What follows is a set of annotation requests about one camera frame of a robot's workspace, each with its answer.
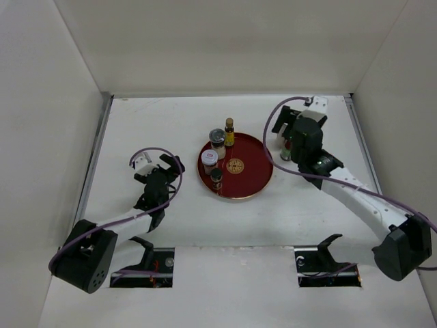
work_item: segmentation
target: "small bottle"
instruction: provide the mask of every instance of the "small bottle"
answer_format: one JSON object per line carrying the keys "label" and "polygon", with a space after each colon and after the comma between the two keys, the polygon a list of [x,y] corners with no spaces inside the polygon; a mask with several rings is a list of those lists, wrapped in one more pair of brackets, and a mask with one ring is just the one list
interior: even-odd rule
{"label": "small bottle", "polygon": [[235,142],[235,136],[234,136],[234,120],[231,118],[226,119],[226,140],[225,140],[225,146],[231,147],[234,145]]}
{"label": "small bottle", "polygon": [[292,146],[292,139],[286,139],[281,149],[281,158],[284,161],[290,162],[292,160]]}
{"label": "small bottle", "polygon": [[223,177],[221,169],[213,169],[211,171],[212,188],[215,190],[221,189],[221,178]]}
{"label": "small bottle", "polygon": [[210,175],[211,171],[217,167],[217,161],[219,160],[218,154],[214,150],[208,149],[202,152],[200,158],[202,160],[205,173]]}
{"label": "small bottle", "polygon": [[225,136],[225,131],[221,128],[215,128],[210,132],[211,148],[217,152],[219,160],[226,156]]}
{"label": "small bottle", "polygon": [[282,149],[285,143],[285,138],[283,136],[285,129],[287,128],[288,124],[284,123],[282,124],[281,129],[279,130],[277,136],[276,136],[276,143],[279,147],[279,149]]}

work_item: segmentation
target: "round red tray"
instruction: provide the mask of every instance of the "round red tray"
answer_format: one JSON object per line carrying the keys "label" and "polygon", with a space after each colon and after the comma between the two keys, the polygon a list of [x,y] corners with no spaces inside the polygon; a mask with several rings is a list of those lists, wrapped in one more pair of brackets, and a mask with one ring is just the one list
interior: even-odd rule
{"label": "round red tray", "polygon": [[197,171],[205,186],[213,193],[226,198],[248,198],[260,192],[270,180],[273,165],[268,161],[262,142],[245,133],[235,133],[235,144],[226,147],[226,156],[218,161],[222,170],[222,187],[212,188],[211,176],[205,174],[201,153],[210,149],[208,142],[197,159]]}

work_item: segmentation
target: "glass jar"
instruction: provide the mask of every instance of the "glass jar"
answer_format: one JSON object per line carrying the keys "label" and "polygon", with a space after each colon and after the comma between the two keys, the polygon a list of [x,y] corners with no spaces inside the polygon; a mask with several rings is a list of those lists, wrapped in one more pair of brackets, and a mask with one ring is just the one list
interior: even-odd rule
{"label": "glass jar", "polygon": [[215,128],[210,132],[211,149],[216,151],[219,160],[226,156],[225,136],[226,133],[221,128]]}
{"label": "glass jar", "polygon": [[200,158],[202,160],[205,173],[207,175],[211,175],[211,171],[217,167],[217,161],[219,160],[217,152],[211,149],[205,150],[202,152]]}
{"label": "glass jar", "polygon": [[211,180],[212,180],[212,188],[215,190],[221,189],[221,178],[222,178],[221,169],[213,169],[211,171]]}
{"label": "glass jar", "polygon": [[284,140],[285,142],[282,146],[280,156],[284,161],[290,162],[292,160],[292,147],[293,147],[292,138],[284,139]]}

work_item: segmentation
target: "black lid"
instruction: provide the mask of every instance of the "black lid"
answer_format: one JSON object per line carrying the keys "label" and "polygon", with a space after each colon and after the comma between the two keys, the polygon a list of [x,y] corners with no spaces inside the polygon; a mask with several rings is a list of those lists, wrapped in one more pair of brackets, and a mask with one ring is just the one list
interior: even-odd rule
{"label": "black lid", "polygon": [[217,169],[217,168],[212,169],[211,178],[218,180],[221,178],[221,176],[222,176],[221,169]]}

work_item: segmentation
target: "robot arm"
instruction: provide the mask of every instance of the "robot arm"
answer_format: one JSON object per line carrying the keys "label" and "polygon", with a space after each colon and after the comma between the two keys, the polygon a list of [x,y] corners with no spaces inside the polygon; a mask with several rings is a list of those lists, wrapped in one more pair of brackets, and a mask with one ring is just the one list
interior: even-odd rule
{"label": "robot arm", "polygon": [[402,280],[431,256],[429,226],[421,218],[360,191],[366,189],[364,185],[340,160],[322,149],[327,99],[309,98],[305,106],[308,109],[302,112],[284,106],[272,132],[278,133],[277,140],[281,145],[285,140],[290,141],[290,158],[298,164],[299,172],[357,186],[353,189],[330,180],[305,176],[369,226],[382,241],[380,246],[372,249],[376,265],[391,279]]}
{"label": "robot arm", "polygon": [[134,179],[143,183],[144,193],[134,208],[124,215],[99,223],[80,220],[73,227],[65,244],[87,232],[86,238],[66,250],[49,267],[52,274],[89,294],[102,285],[108,286],[112,273],[120,269],[146,271],[153,257],[153,244],[139,238],[156,229],[165,216],[171,183],[185,171],[178,156],[163,154],[160,159],[169,165],[164,169],[153,165],[146,152],[138,154],[131,163]]}

